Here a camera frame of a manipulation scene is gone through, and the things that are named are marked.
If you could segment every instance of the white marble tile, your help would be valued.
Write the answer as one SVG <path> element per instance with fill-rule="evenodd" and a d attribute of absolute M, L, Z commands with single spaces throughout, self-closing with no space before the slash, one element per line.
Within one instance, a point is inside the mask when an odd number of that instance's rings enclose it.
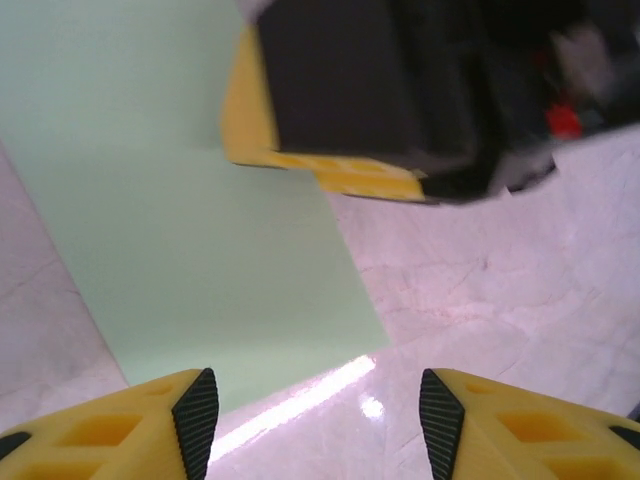
<path fill-rule="evenodd" d="M 208 478 L 430 478 L 427 367 L 626 414 L 640 401 L 639 160 L 630 130 L 561 152 L 559 175 L 517 197 L 331 197 L 393 346 L 224 415 Z M 124 382 L 4 159 L 0 187 L 2 429 Z"/>

